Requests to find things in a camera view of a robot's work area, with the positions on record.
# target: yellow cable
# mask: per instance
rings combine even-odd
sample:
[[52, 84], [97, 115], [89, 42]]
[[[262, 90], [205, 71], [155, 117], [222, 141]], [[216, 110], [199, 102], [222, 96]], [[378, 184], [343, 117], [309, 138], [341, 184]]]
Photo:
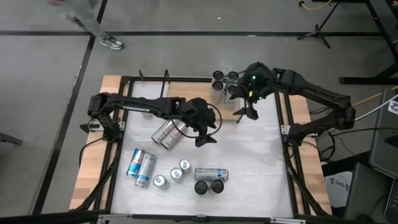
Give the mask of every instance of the yellow cable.
[[309, 7], [305, 6], [304, 3], [302, 4], [302, 6], [303, 6], [303, 8], [306, 9], [306, 10], [318, 10], [318, 9], [324, 7], [324, 6], [327, 6], [327, 5], [328, 5], [329, 3], [331, 3], [331, 2], [332, 2], [332, 0], [329, 0], [328, 2], [324, 3], [323, 5], [318, 6], [318, 7], [315, 7], [315, 8], [309, 8]]
[[[398, 86], [395, 86], [394, 88], [391, 88], [391, 90], [395, 90], [395, 89], [397, 89], [397, 88], [398, 88]], [[371, 99], [373, 99], [373, 98], [375, 98], [375, 97], [378, 97], [378, 96], [380, 96], [380, 95], [381, 95], [381, 93], [378, 93], [378, 94], [376, 94], [376, 95], [373, 95], [373, 96], [371, 96], [371, 97], [369, 97], [369, 98], [366, 98], [365, 100], [361, 100], [361, 101], [359, 101], [359, 102], [353, 104], [353, 106], [356, 106], [356, 105], [359, 105], [359, 104], [361, 104], [361, 103], [364, 103], [364, 102], [366, 102], [366, 101], [368, 101], [368, 100], [371, 100]]]

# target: white tabletop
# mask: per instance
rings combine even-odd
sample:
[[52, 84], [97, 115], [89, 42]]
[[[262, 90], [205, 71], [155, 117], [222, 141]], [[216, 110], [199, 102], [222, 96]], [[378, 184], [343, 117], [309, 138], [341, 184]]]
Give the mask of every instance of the white tabletop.
[[[161, 86], [162, 82], [134, 82], [132, 95], [158, 98]], [[130, 111], [111, 213], [292, 218], [274, 95], [254, 107], [260, 116], [257, 121], [247, 117], [239, 124], [224, 121], [213, 136], [218, 141], [216, 144], [197, 148], [194, 139], [183, 137], [169, 151], [150, 138], [165, 121], [156, 117], [146, 120], [140, 113]], [[197, 135], [190, 128], [187, 134]], [[134, 185], [135, 179], [126, 172], [135, 148], [156, 155], [152, 177], [164, 175], [170, 181], [169, 189], [157, 189], [152, 179], [146, 189]], [[178, 184], [171, 180], [170, 170], [181, 159], [190, 160], [193, 170]], [[224, 183], [224, 191], [215, 194], [209, 190], [198, 195], [194, 191], [196, 167], [228, 169], [229, 180]]]

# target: silver can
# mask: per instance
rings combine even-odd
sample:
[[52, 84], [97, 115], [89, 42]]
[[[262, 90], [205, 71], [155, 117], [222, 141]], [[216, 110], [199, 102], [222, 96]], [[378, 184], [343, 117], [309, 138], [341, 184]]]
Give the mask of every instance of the silver can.
[[223, 97], [223, 88], [224, 85], [220, 81], [215, 81], [211, 84], [211, 101], [217, 105], [221, 102], [221, 98]]
[[170, 182], [163, 175], [156, 175], [154, 177], [154, 185], [159, 189], [167, 190], [170, 187]]
[[171, 171], [170, 171], [170, 176], [172, 177], [172, 179], [174, 181], [176, 181], [177, 183], [182, 183], [184, 180], [184, 174], [182, 172], [182, 170], [179, 167], [174, 167]]
[[228, 90], [231, 85], [236, 85], [238, 81], [239, 74], [236, 72], [229, 72], [225, 82], [224, 93]]
[[[177, 128], [182, 132], [187, 132], [187, 126], [181, 122], [178, 124]], [[180, 140], [182, 134], [174, 128], [160, 143], [165, 147], [167, 150], [173, 148], [173, 146]]]
[[138, 176], [136, 179], [137, 187], [148, 186], [150, 176], [154, 171], [156, 156], [151, 153], [144, 153], [142, 156], [141, 168], [138, 171]]
[[132, 155], [131, 162], [129, 168], [127, 170], [127, 176], [129, 177], [137, 177], [139, 168], [142, 163], [142, 156], [145, 151], [142, 149], [135, 149], [134, 154]]
[[228, 180], [227, 169], [212, 169], [212, 168], [196, 168], [195, 180], [212, 181], [212, 180]]
[[141, 113], [141, 114], [142, 114], [142, 116], [143, 116], [145, 119], [151, 119], [151, 118], [154, 117], [154, 115], [151, 114], [151, 113]]
[[182, 159], [180, 161], [180, 169], [184, 174], [190, 174], [192, 171], [191, 162], [188, 159]]
[[231, 100], [230, 98], [231, 98], [232, 94], [234, 94], [235, 89], [236, 89], [236, 86], [232, 85], [228, 88], [228, 91], [226, 92], [224, 107], [227, 109], [234, 108], [236, 99]]
[[[174, 123], [178, 125], [180, 122], [174, 120]], [[160, 144], [162, 140], [173, 130], [174, 124], [172, 121], [166, 121], [150, 138], [157, 144]]]
[[223, 80], [224, 80], [224, 73], [223, 72], [221, 72], [221, 71], [213, 72], [213, 75], [211, 76], [211, 83], [212, 84], [215, 81], [223, 82]]

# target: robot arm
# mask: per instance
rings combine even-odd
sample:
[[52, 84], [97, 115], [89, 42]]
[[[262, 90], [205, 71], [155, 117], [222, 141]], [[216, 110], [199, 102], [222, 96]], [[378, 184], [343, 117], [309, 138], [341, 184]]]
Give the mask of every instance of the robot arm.
[[100, 93], [92, 96], [87, 113], [92, 119], [97, 119], [101, 123], [104, 128], [103, 138], [105, 141], [118, 142], [122, 138], [119, 124], [115, 123], [109, 115], [117, 109], [152, 113], [156, 117], [166, 120], [179, 119], [188, 127], [193, 128], [195, 132], [199, 132], [198, 137], [195, 138], [196, 147], [208, 142], [217, 142], [207, 134], [208, 126], [216, 128], [215, 113], [201, 98], [189, 101], [181, 97], [148, 100], [115, 93]]
[[278, 68], [271, 70], [259, 62], [250, 65], [238, 80], [238, 87], [231, 98], [244, 98], [248, 108], [242, 108], [234, 114], [245, 114], [248, 118], [258, 119], [253, 103], [278, 91], [301, 95], [332, 109], [331, 113], [318, 120], [307, 124], [291, 124], [287, 139], [293, 146], [301, 146], [308, 134], [320, 134], [330, 128], [351, 129], [354, 126], [355, 109], [351, 106], [349, 96], [311, 84], [294, 71]]

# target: gray floor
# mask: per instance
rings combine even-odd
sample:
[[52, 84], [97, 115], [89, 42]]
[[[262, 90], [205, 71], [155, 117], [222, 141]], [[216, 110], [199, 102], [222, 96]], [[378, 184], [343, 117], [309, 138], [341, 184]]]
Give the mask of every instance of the gray floor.
[[[308, 5], [317, 4], [308, 1]], [[112, 0], [102, 25], [111, 31], [312, 31], [331, 8], [306, 11], [293, 0]], [[78, 30], [63, 21], [45, 1], [0, 2], [2, 30]], [[377, 31], [365, 5], [341, 4], [326, 31]], [[162, 75], [207, 77], [215, 70], [244, 70], [250, 63], [289, 68], [308, 81], [350, 95], [353, 102], [379, 93], [386, 86], [344, 86], [340, 76], [371, 77], [392, 63], [385, 42], [378, 38], [330, 37], [327, 49], [315, 39], [295, 37], [119, 37], [120, 52], [96, 42], [80, 89], [43, 212], [69, 206], [78, 173], [78, 154], [86, 141], [79, 124], [88, 121], [90, 96], [100, 90], [103, 75]], [[0, 132], [24, 140], [22, 146], [0, 144], [0, 217], [31, 212], [40, 178], [67, 106], [85, 53], [88, 37], [0, 36]], [[356, 107], [363, 114], [377, 106], [372, 100]], [[310, 109], [319, 107], [309, 103]], [[356, 128], [374, 126], [374, 116]], [[355, 153], [369, 149], [372, 132], [342, 136]], [[318, 142], [321, 149], [328, 138]], [[333, 159], [349, 156], [338, 142]]]

